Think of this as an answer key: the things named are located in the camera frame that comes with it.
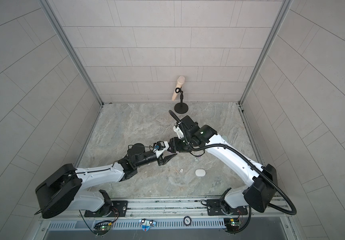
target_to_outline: gray marble surface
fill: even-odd
[[[145,146],[176,137],[175,120],[168,110],[175,103],[106,104],[79,167],[112,164],[126,155],[127,146],[140,142]],[[214,128],[228,143],[252,160],[256,160],[242,118],[235,103],[189,103],[189,115],[199,126]],[[195,170],[204,169],[206,175],[197,177]],[[131,179],[106,183],[91,191],[106,190],[110,197],[198,196],[221,195],[227,188],[244,183],[221,160],[205,153],[195,159],[189,153],[179,153],[166,165],[157,162],[138,168]]]

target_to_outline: black mounting plate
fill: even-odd
[[[119,211],[119,217],[126,216],[128,201],[112,201],[112,204],[113,204],[113,207]],[[105,217],[116,217],[116,213],[117,213],[116,210],[111,211]],[[84,213],[84,217],[102,217],[102,215],[86,210]]]
[[[217,207],[213,207],[213,206],[220,206],[220,201],[219,199],[206,199],[206,203],[207,203],[207,206],[210,206],[210,208],[207,208],[207,214],[209,216],[218,216],[218,215],[226,215],[227,214],[224,214],[221,210],[221,208],[217,208]],[[244,207],[240,206],[240,207],[237,207],[233,214],[232,215],[239,215],[239,212],[238,210],[241,212],[242,215],[247,215],[248,212],[247,212],[247,209],[245,209]]]

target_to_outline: microphone head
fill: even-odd
[[[185,83],[185,77],[184,77],[184,76],[180,76],[180,77],[178,78],[178,83],[179,83],[180,85],[184,84],[184,83]]]

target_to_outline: robotic arm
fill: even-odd
[[[132,145],[127,155],[111,165],[94,168],[75,168],[65,164],[41,183],[35,190],[43,218],[54,217],[64,210],[88,210],[100,216],[109,214],[112,202],[104,190],[89,192],[85,189],[106,182],[120,182],[137,174],[137,168],[151,162],[165,165],[176,152],[205,150],[216,156],[237,173],[246,184],[237,189],[226,190],[220,204],[223,212],[232,213],[238,206],[249,205],[258,212],[267,206],[295,215],[296,209],[291,200],[277,186],[277,174],[273,166],[266,167],[252,161],[229,145],[208,125],[198,126],[189,116],[181,120],[172,112],[177,124],[173,127],[177,137],[170,141],[158,141],[151,147],[141,143]],[[164,151],[172,154],[163,157]],[[270,204],[278,192],[289,203],[291,211]]]

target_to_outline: wall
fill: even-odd
[[[243,108],[302,238],[345,239],[344,0],[293,1]]]
[[[49,0],[104,102],[239,101],[281,1]]]
[[[99,104],[35,0],[0,0],[0,239],[22,239],[35,187],[78,157]]]

